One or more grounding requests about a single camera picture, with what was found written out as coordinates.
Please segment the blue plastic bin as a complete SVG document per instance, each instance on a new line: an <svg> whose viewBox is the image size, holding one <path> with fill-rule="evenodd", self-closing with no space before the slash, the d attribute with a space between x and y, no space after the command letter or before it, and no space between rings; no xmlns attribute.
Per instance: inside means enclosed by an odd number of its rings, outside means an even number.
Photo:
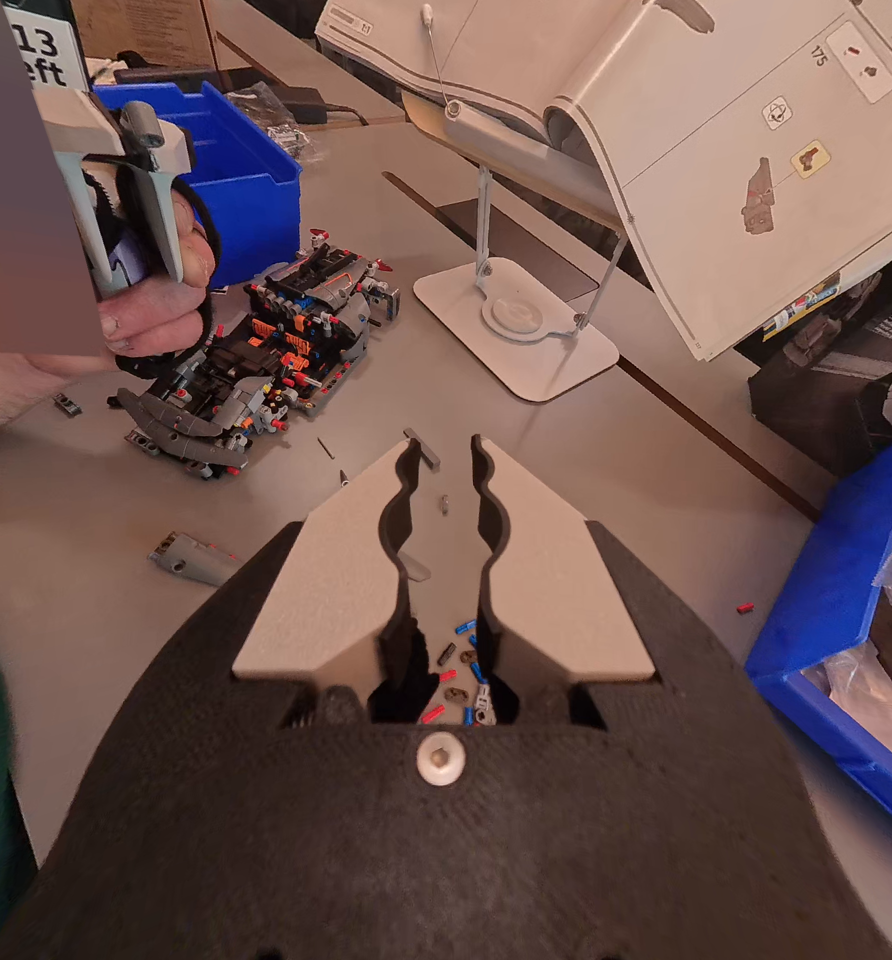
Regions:
<svg viewBox="0 0 892 960"><path fill-rule="evenodd" d="M825 501L744 668L776 708L892 816L892 751L806 671L868 639L892 549L892 446Z"/></svg>
<svg viewBox="0 0 892 960"><path fill-rule="evenodd" d="M174 83L101 85L110 110L138 100L191 137L195 162L181 176L209 211L221 243L212 289L250 282L300 247L300 165L220 91Z"/></svg>

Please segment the scatter of small lego pieces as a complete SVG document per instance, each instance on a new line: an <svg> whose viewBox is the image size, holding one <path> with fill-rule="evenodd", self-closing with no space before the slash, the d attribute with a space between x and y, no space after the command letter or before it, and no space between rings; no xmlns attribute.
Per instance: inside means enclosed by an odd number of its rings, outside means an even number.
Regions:
<svg viewBox="0 0 892 960"><path fill-rule="evenodd" d="M419 726L498 725L493 689L480 663L478 629L476 617L460 622L445 646L434 652L430 668L436 686L420 710Z"/></svg>

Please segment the brown cardboard box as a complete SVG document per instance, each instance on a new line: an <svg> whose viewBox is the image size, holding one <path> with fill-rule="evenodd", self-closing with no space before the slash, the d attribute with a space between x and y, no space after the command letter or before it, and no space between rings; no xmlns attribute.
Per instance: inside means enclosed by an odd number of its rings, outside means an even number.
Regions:
<svg viewBox="0 0 892 960"><path fill-rule="evenodd" d="M217 69L207 1L72 1L84 54L112 59L133 51L152 65Z"/></svg>

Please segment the lego car model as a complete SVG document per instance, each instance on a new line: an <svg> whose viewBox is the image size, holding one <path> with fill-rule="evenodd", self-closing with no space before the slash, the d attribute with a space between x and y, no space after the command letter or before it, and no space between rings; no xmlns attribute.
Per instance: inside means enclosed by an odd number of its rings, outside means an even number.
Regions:
<svg viewBox="0 0 892 960"><path fill-rule="evenodd" d="M244 315L216 327L204 359L180 376L169 400L211 421L240 380L268 378L263 403L275 421L287 412L314 420L365 358L372 330L397 318L391 272L312 230L296 259L243 286Z"/></svg>

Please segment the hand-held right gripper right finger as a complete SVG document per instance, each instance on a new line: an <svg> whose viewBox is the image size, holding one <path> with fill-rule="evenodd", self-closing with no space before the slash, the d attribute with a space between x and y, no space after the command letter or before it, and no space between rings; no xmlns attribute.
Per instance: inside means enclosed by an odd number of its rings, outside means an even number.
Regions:
<svg viewBox="0 0 892 960"><path fill-rule="evenodd" d="M656 681L656 665L590 521L497 442L471 438L476 533L477 724L587 713L602 686Z"/></svg>

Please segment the lego instruction booklet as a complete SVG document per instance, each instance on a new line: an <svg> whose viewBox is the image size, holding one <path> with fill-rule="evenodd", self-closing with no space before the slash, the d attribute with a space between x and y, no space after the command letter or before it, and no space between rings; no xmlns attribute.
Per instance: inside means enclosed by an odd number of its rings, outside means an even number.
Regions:
<svg viewBox="0 0 892 960"><path fill-rule="evenodd" d="M427 134L617 220L697 359L892 261L887 2L327 2Z"/></svg>

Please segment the person's left hand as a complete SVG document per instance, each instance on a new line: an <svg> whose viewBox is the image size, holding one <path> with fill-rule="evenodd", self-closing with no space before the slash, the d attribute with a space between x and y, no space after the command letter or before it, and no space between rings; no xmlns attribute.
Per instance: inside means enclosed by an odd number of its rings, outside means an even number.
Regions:
<svg viewBox="0 0 892 960"><path fill-rule="evenodd" d="M172 191L172 201L183 280L177 283L168 274L153 275L99 304L107 354L100 361L102 369L113 369L120 356L132 359L180 352L200 337L199 307L215 270L215 257L188 199Z"/></svg>

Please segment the black power adapter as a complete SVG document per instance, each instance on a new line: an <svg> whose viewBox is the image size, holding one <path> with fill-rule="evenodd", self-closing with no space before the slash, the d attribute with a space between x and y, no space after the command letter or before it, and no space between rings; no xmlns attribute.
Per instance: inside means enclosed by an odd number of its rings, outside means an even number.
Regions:
<svg viewBox="0 0 892 960"><path fill-rule="evenodd" d="M355 122L360 126L369 125L360 111L351 106L326 102L315 88L272 83L270 89L301 127L319 128L341 121Z"/></svg>

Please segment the person's left forearm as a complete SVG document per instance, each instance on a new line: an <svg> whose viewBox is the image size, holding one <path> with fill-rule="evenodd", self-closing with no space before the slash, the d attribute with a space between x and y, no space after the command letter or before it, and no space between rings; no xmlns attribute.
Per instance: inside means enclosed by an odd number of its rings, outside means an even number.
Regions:
<svg viewBox="0 0 892 960"><path fill-rule="evenodd" d="M0 353L0 428L69 384L115 366L108 350L95 357Z"/></svg>

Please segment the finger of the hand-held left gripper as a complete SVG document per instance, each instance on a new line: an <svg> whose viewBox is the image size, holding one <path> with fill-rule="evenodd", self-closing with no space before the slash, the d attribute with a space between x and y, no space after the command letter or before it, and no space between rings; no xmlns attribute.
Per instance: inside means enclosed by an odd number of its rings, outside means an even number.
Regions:
<svg viewBox="0 0 892 960"><path fill-rule="evenodd" d="M153 148L155 169L160 173L190 173L190 157L186 131L172 122L160 122L161 146Z"/></svg>
<svg viewBox="0 0 892 960"><path fill-rule="evenodd" d="M126 155L117 128L83 91L41 88L40 117L56 158Z"/></svg>

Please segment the lego set box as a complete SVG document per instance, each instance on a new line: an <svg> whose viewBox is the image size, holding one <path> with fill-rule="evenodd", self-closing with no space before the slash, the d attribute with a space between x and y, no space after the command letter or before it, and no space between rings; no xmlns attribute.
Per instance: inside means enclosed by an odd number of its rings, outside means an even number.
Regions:
<svg viewBox="0 0 892 960"><path fill-rule="evenodd" d="M749 378L751 413L844 478L892 446L892 264L796 326Z"/></svg>

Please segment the grey lego connector with hole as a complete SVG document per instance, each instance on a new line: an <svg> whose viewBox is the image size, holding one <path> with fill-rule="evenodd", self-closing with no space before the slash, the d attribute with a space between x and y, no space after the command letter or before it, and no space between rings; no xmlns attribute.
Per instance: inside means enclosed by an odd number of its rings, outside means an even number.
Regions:
<svg viewBox="0 0 892 960"><path fill-rule="evenodd" d="M143 150L152 151L165 146L166 138L153 107L143 101L129 101L119 111L119 126Z"/></svg>

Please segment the white book stand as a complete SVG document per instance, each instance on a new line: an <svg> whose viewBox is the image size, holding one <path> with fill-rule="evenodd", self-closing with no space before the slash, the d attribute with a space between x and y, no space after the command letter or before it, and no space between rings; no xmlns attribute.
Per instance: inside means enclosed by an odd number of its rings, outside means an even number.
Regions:
<svg viewBox="0 0 892 960"><path fill-rule="evenodd" d="M571 119L557 121L552 144L537 141L450 98L443 106L405 98L427 138L477 164L475 260L416 280L420 303L520 400L545 403L614 367L620 353L604 334L587 333L589 310L576 311L519 263L489 249L493 174L590 220L618 215L594 156Z"/></svg>

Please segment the grey lego sub-assembly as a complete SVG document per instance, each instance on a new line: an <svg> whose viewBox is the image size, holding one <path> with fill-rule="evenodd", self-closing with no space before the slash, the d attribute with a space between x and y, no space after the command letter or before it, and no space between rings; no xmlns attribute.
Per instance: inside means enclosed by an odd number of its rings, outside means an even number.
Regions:
<svg viewBox="0 0 892 960"><path fill-rule="evenodd" d="M152 389L137 393L119 388L115 396L123 407L120 412L133 423L125 436L128 443L211 480L241 474L257 440L289 430L296 391L275 383L271 374L234 379L203 374L164 398Z"/></svg>

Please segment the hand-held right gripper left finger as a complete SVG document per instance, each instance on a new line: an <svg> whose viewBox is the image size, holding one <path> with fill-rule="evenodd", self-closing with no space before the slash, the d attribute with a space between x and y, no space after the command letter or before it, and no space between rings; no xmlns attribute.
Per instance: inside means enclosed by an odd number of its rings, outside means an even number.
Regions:
<svg viewBox="0 0 892 960"><path fill-rule="evenodd" d="M374 722L416 724L429 654L400 552L413 534L417 439L402 440L309 513L233 662L239 681L285 681L284 724L311 724L322 695Z"/></svg>

